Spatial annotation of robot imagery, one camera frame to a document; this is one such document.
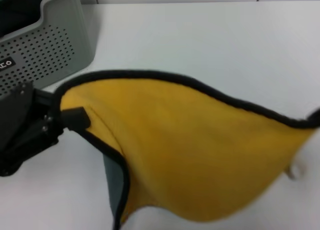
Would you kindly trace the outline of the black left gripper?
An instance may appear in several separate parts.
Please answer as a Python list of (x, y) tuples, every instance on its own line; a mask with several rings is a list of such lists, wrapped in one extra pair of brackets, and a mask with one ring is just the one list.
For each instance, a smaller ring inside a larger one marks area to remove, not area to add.
[(22, 164), (56, 145), (64, 129), (85, 130), (91, 121), (83, 107), (63, 110), (61, 94), (37, 89), (31, 82), (17, 85), (0, 97), (0, 176), (15, 174)]

